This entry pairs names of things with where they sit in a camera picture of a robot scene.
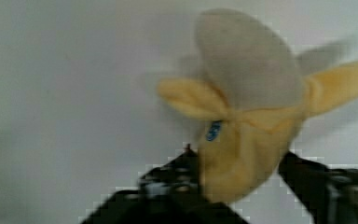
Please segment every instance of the plush toy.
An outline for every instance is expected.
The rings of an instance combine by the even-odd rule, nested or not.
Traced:
[[[196,42],[207,78],[164,78],[158,94],[209,122],[198,142],[200,182],[212,202],[234,202],[273,173],[307,119],[358,97],[358,62],[302,76],[288,46],[232,9],[203,12]]]

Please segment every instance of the white wall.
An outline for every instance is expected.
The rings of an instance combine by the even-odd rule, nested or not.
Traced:
[[[154,86],[197,69],[193,22],[214,7],[257,17],[296,53],[344,40],[341,61],[358,59],[358,1],[0,0],[0,223],[78,223],[181,153],[199,124]],[[358,167],[358,101],[307,122],[292,150]],[[232,206],[254,224],[310,223],[287,192],[274,175]]]

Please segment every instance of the black object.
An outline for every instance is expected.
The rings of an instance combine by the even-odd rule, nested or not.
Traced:
[[[279,166],[283,178],[316,224],[358,224],[358,169],[329,169],[289,152]]]
[[[82,224],[247,224],[224,203],[202,196],[198,156],[185,153],[139,180],[139,190],[115,193]],[[358,170],[330,170],[287,153],[279,174],[316,224],[358,224]]]
[[[209,203],[199,183],[198,156],[189,146],[139,180],[139,190],[114,194],[82,224],[247,224],[224,203]]]

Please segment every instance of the yellow fabric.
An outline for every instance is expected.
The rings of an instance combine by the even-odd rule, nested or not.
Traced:
[[[311,88],[309,116],[317,116],[358,97],[358,62],[307,77]]]
[[[163,79],[158,94],[193,119],[222,120],[213,141],[199,141],[201,185],[212,202],[234,202],[262,184],[289,150],[303,121],[358,96],[358,62],[303,79],[303,101],[292,107],[238,111],[212,83]]]

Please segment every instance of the stuffed animal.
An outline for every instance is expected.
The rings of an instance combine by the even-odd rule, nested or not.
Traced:
[[[205,11],[195,33],[207,77],[164,78],[158,94],[208,122],[197,151],[211,202],[249,194],[270,177],[306,119],[358,97],[358,61],[304,77],[282,39],[239,11]]]

